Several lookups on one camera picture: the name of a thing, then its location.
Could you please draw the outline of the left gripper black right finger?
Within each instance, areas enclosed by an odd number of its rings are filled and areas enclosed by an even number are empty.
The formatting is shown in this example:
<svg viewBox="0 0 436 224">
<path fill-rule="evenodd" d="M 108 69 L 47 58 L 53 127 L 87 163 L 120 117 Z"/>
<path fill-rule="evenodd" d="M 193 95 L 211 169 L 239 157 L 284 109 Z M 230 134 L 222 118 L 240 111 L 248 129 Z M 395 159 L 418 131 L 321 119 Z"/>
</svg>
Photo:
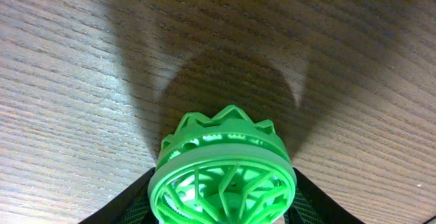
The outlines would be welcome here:
<svg viewBox="0 0 436 224">
<path fill-rule="evenodd" d="M 284 214 L 285 224 L 363 224 L 303 173 L 294 168 L 297 186 L 292 205 Z"/>
</svg>

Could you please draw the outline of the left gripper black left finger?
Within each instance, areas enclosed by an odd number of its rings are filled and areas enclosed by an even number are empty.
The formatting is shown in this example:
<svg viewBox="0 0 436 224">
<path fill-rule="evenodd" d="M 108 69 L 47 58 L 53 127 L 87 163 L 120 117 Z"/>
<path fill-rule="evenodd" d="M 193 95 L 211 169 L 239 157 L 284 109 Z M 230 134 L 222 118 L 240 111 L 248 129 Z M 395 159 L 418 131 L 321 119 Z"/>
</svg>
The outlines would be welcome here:
<svg viewBox="0 0 436 224">
<path fill-rule="evenodd" d="M 152 167 L 103 208 L 82 220 L 79 224 L 158 224 L 159 221 L 151 210 L 147 194 L 147 187 L 154 173 L 155 168 Z"/>
</svg>

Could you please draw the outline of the green spinning top toy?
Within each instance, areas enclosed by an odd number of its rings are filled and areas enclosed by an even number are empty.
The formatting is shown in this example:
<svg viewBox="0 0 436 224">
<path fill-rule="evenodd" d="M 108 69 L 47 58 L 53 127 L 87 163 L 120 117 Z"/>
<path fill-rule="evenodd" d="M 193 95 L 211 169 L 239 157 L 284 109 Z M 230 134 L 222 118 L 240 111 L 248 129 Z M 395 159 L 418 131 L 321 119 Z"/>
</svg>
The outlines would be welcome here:
<svg viewBox="0 0 436 224">
<path fill-rule="evenodd" d="M 182 117 L 161 142 L 148 196 L 161 223 L 274 223 L 296 187 L 274 123 L 230 105 L 213 117 Z"/>
</svg>

